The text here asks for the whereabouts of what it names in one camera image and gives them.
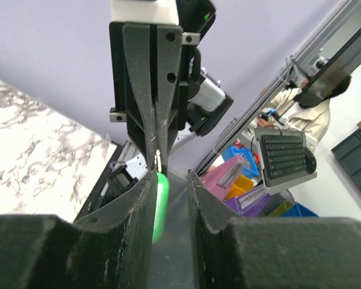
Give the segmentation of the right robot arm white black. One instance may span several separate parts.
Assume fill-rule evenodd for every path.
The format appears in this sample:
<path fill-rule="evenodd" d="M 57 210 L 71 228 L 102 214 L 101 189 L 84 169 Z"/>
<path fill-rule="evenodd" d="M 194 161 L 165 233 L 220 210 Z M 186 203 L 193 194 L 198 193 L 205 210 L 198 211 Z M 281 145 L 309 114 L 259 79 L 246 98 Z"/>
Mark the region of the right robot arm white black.
<path fill-rule="evenodd" d="M 210 133 L 233 104 L 202 70 L 199 44 L 213 25 L 211 1 L 112 1 L 114 106 L 148 170 L 166 173 L 181 132 Z"/>

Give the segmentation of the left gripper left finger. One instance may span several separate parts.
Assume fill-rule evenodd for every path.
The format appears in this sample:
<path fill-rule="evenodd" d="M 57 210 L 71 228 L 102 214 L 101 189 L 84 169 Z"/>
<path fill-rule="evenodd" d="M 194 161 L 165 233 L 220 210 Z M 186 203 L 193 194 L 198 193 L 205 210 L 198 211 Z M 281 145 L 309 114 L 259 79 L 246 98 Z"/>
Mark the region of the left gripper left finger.
<path fill-rule="evenodd" d="M 157 174 L 68 223 L 0 214 L 0 288 L 146 288 Z"/>

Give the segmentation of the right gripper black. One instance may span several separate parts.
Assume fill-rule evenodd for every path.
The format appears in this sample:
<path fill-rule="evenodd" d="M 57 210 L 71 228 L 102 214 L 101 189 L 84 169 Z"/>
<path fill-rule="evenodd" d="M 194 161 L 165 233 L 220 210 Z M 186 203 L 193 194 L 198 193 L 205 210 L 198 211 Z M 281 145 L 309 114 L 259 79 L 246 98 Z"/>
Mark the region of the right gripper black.
<path fill-rule="evenodd" d="M 155 167 L 159 150 L 162 173 L 167 173 L 175 138 L 187 121 L 190 83 L 200 68 L 190 72 L 189 63 L 200 60 L 197 45 L 204 29 L 190 21 L 111 22 L 109 32 L 115 99 L 111 112 L 125 115 L 128 135 L 147 167 Z"/>

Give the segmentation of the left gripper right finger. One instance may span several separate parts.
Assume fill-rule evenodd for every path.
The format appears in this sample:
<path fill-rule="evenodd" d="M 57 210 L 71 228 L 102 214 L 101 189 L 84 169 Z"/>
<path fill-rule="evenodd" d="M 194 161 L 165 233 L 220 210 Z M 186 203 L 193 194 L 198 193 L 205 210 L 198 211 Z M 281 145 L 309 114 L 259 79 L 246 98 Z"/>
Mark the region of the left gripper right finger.
<path fill-rule="evenodd" d="M 361 288 L 361 222 L 244 217 L 187 175 L 195 288 Z"/>

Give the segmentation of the green key tag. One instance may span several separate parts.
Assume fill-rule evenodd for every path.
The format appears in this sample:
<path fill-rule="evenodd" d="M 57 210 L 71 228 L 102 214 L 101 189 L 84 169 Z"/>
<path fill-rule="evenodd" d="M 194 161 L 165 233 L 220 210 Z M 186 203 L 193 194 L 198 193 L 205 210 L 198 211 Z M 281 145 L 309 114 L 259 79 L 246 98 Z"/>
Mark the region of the green key tag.
<path fill-rule="evenodd" d="M 156 243 L 162 236 L 165 228 L 165 220 L 167 214 L 167 204 L 170 184 L 168 178 L 163 173 L 157 173 L 157 197 L 156 210 L 153 224 L 152 243 Z"/>

